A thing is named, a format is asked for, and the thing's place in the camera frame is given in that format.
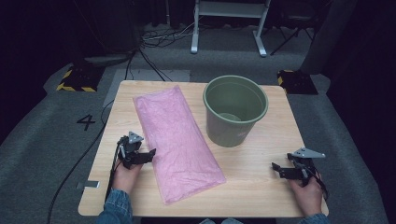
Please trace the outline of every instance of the denim sleeve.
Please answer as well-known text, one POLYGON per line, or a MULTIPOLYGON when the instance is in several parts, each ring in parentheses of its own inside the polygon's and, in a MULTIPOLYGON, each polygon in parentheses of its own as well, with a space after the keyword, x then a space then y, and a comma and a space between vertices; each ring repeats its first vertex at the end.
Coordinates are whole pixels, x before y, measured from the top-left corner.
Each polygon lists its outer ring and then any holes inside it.
POLYGON ((324 214, 315 214, 304 218, 299 224, 330 224, 330 220, 324 214))
POLYGON ((99 214, 96 224, 132 224, 132 206, 129 195, 122 190, 112 189, 105 202, 104 211, 99 214))

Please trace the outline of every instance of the green bucket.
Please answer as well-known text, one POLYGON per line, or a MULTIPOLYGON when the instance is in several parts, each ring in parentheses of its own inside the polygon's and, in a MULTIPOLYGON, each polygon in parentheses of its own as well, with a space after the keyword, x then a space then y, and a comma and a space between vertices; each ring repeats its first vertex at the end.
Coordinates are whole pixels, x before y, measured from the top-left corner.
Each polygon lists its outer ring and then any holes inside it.
POLYGON ((236 147, 268 110, 268 97, 252 80, 217 77, 204 90, 206 132, 222 147, 236 147))

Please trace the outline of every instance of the printed number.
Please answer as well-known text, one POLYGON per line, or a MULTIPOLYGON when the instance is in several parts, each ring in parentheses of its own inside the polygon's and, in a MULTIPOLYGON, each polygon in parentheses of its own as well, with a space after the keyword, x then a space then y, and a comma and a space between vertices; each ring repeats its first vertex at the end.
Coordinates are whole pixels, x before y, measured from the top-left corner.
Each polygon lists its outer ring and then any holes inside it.
POLYGON ((89 115, 85 116, 84 118, 79 119, 79 120, 77 121, 77 123, 85 124, 85 129, 84 129, 84 131, 87 131, 87 130, 88 130, 88 127, 90 126, 90 124, 95 123, 95 121, 92 121, 92 115, 89 114, 89 115))

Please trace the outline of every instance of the pink towel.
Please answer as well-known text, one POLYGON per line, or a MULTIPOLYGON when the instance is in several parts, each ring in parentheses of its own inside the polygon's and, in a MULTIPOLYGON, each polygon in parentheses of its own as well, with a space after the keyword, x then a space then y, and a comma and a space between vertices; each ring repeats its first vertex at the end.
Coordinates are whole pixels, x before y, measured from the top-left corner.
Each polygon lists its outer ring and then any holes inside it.
POLYGON ((165 204, 225 183, 179 86, 134 98, 165 204))

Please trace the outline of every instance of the human hand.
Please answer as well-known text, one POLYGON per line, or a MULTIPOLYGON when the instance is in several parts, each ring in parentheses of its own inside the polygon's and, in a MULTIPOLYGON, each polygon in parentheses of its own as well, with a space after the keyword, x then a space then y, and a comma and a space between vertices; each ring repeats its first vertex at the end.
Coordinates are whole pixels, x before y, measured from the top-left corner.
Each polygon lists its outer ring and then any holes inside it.
POLYGON ((122 163, 118 165, 116 173, 114 174, 113 189, 120 189, 125 191, 128 195, 132 192, 134 184, 136 183, 137 177, 139 176, 140 170, 143 164, 131 167, 131 170, 125 168, 122 163))
POLYGON ((309 179, 309 183, 305 187, 300 186, 297 180, 288 181, 294 192, 297 204, 300 206, 306 217, 322 213, 322 189, 314 177, 309 179))

